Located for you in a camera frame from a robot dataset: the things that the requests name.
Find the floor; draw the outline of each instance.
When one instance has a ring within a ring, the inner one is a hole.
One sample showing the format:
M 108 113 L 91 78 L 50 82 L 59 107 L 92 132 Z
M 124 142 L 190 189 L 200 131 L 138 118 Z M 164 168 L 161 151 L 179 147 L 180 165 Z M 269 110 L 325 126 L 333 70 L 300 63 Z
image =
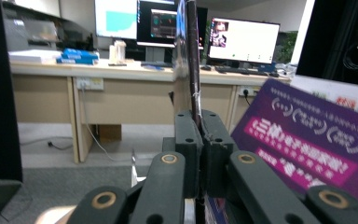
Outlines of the floor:
M 70 124 L 19 123 L 23 168 L 149 165 L 161 152 L 163 137 L 173 137 L 173 125 L 122 125 L 122 140 L 94 143 L 85 162 L 74 163 Z

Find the desk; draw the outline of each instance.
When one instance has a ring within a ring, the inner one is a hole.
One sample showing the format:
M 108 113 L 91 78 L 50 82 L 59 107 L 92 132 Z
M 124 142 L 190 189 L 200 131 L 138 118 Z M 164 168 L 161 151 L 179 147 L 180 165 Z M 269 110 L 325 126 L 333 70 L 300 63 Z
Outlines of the desk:
M 19 122 L 70 122 L 75 162 L 85 161 L 92 144 L 88 124 L 173 124 L 173 72 L 144 69 L 138 63 L 96 65 L 11 62 Z M 103 78 L 103 91 L 76 87 L 77 77 Z M 201 105 L 218 114 L 230 131 L 238 121 L 238 90 L 261 86 L 265 77 L 200 70 Z M 280 78 L 283 82 L 289 79 Z

